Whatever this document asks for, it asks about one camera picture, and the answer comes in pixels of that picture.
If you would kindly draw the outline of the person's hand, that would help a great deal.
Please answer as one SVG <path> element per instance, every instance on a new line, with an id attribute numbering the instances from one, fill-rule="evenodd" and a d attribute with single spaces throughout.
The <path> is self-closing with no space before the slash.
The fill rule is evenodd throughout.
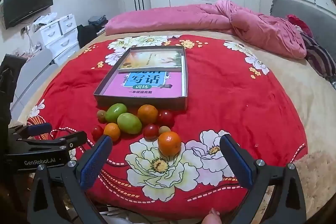
<path id="1" fill-rule="evenodd" d="M 204 217 L 201 224 L 222 224 L 220 213 L 212 208 Z"/>

